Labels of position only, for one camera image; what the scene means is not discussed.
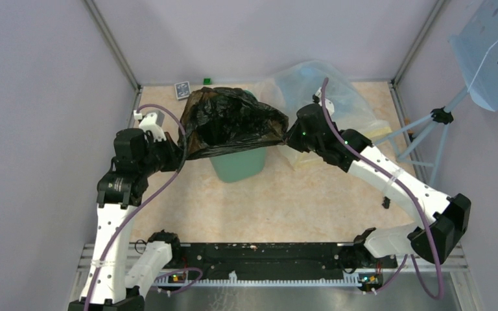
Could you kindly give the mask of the clear plastic bag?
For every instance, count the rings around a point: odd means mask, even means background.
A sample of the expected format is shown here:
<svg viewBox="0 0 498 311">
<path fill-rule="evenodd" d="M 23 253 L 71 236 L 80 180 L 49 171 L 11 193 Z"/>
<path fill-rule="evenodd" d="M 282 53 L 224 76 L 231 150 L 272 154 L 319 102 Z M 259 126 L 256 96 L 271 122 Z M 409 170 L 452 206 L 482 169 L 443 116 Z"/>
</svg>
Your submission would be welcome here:
<svg viewBox="0 0 498 311">
<path fill-rule="evenodd" d="M 289 118 L 289 127 L 296 121 L 296 112 L 321 95 L 324 78 L 326 108 L 339 130 L 354 129 L 371 140 L 392 130 L 386 120 L 375 116 L 371 105 L 351 82 L 333 65 L 320 60 L 299 63 L 255 83 L 250 91 L 260 102 L 272 106 Z"/>
</svg>

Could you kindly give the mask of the black trash bag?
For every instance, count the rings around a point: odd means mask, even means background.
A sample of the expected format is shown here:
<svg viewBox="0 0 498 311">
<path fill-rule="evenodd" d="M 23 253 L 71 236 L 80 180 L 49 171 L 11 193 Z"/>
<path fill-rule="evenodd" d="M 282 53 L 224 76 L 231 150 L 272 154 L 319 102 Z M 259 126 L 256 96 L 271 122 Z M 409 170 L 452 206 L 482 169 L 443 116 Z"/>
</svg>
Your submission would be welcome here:
<svg viewBox="0 0 498 311">
<path fill-rule="evenodd" d="M 289 118 L 232 87 L 203 87 L 190 94 L 180 122 L 186 138 L 187 160 L 224 156 L 283 142 Z"/>
</svg>

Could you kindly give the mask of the green plastic trash bin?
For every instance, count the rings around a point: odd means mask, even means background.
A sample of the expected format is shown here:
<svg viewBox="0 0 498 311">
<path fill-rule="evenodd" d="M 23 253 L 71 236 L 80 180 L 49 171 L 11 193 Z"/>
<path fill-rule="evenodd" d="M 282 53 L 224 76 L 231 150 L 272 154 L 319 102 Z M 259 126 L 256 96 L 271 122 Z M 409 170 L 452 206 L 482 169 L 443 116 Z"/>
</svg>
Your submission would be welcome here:
<svg viewBox="0 0 498 311">
<path fill-rule="evenodd" d="M 266 148 L 211 157 L 217 177 L 225 183 L 234 183 L 259 174 L 265 167 Z"/>
</svg>

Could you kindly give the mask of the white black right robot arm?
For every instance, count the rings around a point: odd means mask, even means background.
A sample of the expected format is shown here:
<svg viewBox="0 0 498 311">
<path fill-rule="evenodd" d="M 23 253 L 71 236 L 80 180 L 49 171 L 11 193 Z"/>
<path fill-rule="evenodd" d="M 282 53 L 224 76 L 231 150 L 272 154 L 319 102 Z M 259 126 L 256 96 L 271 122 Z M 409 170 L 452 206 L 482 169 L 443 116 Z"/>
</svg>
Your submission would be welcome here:
<svg viewBox="0 0 498 311">
<path fill-rule="evenodd" d="M 468 229 L 471 200 L 449 196 L 421 182 L 392 162 L 372 141 L 354 129 L 338 130 L 319 104 L 308 104 L 296 113 L 286 134 L 289 147 L 314 152 L 398 204 L 412 219 L 409 225 L 368 229 L 359 235 L 356 262 L 373 266 L 387 255 L 417 255 L 443 264 Z"/>
</svg>

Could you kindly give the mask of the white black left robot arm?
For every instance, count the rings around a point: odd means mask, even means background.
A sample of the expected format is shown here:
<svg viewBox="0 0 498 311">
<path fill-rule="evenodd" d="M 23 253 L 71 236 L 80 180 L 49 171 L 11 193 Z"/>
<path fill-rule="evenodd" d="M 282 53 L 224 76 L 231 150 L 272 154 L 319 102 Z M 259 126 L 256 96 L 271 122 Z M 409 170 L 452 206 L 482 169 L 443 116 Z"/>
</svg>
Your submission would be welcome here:
<svg viewBox="0 0 498 311">
<path fill-rule="evenodd" d="M 113 145 L 110 169 L 97 184 L 97 236 L 89 275 L 69 310 L 143 310 L 158 273 L 182 259 L 178 235 L 160 231 L 148 239 L 135 264 L 126 267 L 134 217 L 145 205 L 148 178 L 156 172 L 177 175 L 182 150 L 160 127 L 121 130 Z"/>
</svg>

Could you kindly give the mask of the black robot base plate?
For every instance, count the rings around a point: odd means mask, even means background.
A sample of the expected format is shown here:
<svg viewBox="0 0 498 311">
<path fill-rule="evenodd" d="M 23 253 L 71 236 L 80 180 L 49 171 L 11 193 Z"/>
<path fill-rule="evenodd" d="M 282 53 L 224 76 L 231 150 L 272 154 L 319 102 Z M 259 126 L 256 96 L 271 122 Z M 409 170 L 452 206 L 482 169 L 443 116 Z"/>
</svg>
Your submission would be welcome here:
<svg viewBox="0 0 498 311">
<path fill-rule="evenodd" d="M 168 270 L 198 268 L 202 280 L 339 281 L 358 270 L 396 268 L 396 258 L 373 257 L 352 243 L 191 243 L 175 244 Z"/>
</svg>

